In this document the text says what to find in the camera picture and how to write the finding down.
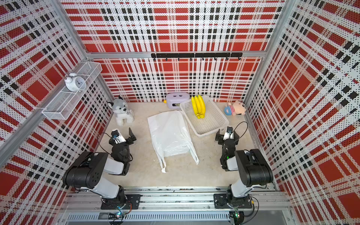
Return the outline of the yellow banana bunch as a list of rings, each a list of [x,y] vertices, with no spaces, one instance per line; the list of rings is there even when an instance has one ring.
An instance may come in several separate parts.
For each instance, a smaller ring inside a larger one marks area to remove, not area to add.
[[[200,96],[200,95],[192,96],[191,103],[192,103],[192,107],[193,107],[195,116],[198,119],[205,118],[206,106],[205,106],[205,102],[204,102],[202,96]]]

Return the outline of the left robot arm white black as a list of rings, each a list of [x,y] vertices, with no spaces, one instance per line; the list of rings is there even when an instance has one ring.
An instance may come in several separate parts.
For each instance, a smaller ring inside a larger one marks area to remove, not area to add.
[[[133,157],[129,146],[137,140],[132,130],[124,138],[118,130],[113,130],[109,144],[111,153],[83,152],[63,175],[63,184],[78,191],[91,191],[101,197],[102,210],[137,210],[140,195],[126,195],[124,187],[116,185],[103,173],[116,176],[127,175]]]

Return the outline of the white plastic bag lemon print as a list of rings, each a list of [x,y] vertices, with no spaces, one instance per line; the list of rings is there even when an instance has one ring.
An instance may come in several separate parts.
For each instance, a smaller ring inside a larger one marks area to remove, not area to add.
[[[161,166],[166,172],[166,157],[190,153],[195,163],[200,160],[193,145],[182,111],[167,111],[147,118],[151,141]]]

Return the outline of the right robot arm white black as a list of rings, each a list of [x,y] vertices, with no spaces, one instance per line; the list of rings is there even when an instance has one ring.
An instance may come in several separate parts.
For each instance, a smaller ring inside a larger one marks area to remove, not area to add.
[[[230,184],[225,194],[215,194],[214,204],[217,209],[250,209],[249,193],[255,188],[266,188],[273,182],[273,172],[259,149],[236,150],[240,136],[227,127],[225,134],[218,131],[215,141],[222,146],[220,165],[226,172],[238,171],[240,178]]]

